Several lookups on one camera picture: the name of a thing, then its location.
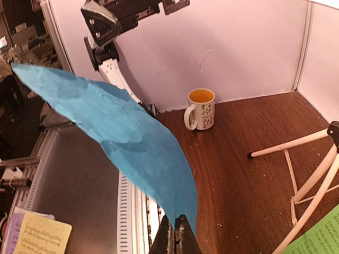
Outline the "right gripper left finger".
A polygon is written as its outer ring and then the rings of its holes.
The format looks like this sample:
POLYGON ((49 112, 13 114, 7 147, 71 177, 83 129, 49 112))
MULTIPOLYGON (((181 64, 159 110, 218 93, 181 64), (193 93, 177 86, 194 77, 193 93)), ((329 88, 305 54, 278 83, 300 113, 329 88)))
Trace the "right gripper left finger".
POLYGON ((175 231, 166 215, 163 216, 149 254, 175 254, 175 231))

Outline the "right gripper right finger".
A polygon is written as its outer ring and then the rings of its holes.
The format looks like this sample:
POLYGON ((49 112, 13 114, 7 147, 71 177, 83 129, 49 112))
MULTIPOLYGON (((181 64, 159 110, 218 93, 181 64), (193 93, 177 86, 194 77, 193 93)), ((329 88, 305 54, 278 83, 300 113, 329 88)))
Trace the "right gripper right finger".
POLYGON ((175 220, 174 247, 176 254, 201 254, 189 222, 183 214, 175 220))

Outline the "green sheet music paper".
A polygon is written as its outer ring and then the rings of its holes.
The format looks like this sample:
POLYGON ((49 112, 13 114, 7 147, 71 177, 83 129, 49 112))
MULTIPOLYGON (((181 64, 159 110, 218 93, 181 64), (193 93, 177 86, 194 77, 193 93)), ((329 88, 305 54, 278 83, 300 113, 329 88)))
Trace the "green sheet music paper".
POLYGON ((338 205, 306 233, 290 243, 282 253, 339 253, 338 205))

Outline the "pink music stand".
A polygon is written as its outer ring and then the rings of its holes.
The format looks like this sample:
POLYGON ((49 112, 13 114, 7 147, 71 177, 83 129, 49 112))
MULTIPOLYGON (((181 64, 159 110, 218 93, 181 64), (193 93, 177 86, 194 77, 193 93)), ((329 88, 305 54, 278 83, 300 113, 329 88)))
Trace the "pink music stand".
POLYGON ((255 157, 268 155, 278 151, 284 152, 294 191, 294 195, 290 199, 291 222, 293 224, 293 228, 283 239, 283 241, 277 246, 273 253, 282 253, 309 220, 317 206, 320 204, 324 195, 338 188, 338 185, 330 187, 334 177, 338 173, 338 122, 333 121, 329 124, 328 128, 306 135, 304 137, 263 150, 249 152, 247 157, 248 159, 253 159, 255 157), (333 145, 312 175, 306 180, 301 188, 298 188, 288 149, 320 140, 325 137, 331 137, 333 140, 333 145), (311 201, 311 203, 308 205, 301 218, 297 219, 295 206, 306 201, 311 201))

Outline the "blue sheet music paper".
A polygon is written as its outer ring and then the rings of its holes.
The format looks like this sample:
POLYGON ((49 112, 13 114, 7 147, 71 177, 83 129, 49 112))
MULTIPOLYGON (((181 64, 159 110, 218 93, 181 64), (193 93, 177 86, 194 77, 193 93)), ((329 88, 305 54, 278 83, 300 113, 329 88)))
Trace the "blue sheet music paper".
POLYGON ((124 90, 103 81, 35 65, 12 64, 22 83, 94 139, 111 162, 153 198, 171 222, 197 226, 198 194, 175 136, 124 90))

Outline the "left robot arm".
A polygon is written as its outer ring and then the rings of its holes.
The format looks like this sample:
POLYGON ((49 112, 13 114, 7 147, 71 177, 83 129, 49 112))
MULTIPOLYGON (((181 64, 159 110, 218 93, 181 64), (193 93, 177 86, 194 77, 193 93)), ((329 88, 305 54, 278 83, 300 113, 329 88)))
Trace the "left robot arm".
POLYGON ((94 70, 106 82, 124 89, 153 118, 155 106, 147 106, 132 91, 119 68, 114 39, 138 26, 138 21, 160 12, 159 1, 86 1, 81 13, 89 29, 84 38, 94 70))

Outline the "yellow sheet music paper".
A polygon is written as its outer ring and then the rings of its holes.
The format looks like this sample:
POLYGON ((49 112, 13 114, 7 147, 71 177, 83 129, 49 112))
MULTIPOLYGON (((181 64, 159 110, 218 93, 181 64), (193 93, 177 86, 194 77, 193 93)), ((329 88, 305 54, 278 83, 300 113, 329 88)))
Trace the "yellow sheet music paper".
POLYGON ((26 212, 14 253, 64 253, 71 231, 70 224, 26 212))

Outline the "patterned mug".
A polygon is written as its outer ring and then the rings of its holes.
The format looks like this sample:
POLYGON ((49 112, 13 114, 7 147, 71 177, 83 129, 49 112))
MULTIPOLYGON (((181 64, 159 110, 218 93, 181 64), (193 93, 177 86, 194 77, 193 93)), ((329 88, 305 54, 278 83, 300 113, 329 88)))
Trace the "patterned mug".
POLYGON ((188 94, 189 106, 184 112, 185 127, 190 130, 208 130, 215 122, 215 94, 206 88, 198 88, 188 94))

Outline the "purple sheet music paper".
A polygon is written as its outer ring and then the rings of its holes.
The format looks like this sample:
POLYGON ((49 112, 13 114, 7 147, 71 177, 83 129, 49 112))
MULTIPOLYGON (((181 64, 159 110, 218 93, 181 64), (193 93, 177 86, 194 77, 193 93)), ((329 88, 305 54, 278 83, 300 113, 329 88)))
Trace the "purple sheet music paper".
POLYGON ((8 221, 8 226, 5 230, 5 238, 4 238, 4 243, 2 246, 1 253, 4 253, 4 254, 14 253, 14 249, 16 247, 19 234, 20 234, 21 224, 22 224, 24 215, 27 212, 28 210, 25 210, 23 208, 19 208, 19 207, 14 208, 14 212, 11 215, 8 221))

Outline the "aluminium front rail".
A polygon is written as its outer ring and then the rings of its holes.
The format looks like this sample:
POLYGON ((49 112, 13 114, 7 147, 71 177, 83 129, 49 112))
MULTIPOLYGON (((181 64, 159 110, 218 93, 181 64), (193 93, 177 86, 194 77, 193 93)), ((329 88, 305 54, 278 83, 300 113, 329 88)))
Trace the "aluminium front rail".
POLYGON ((51 110, 24 208, 70 224, 67 253, 148 253, 163 211, 100 145, 51 110))

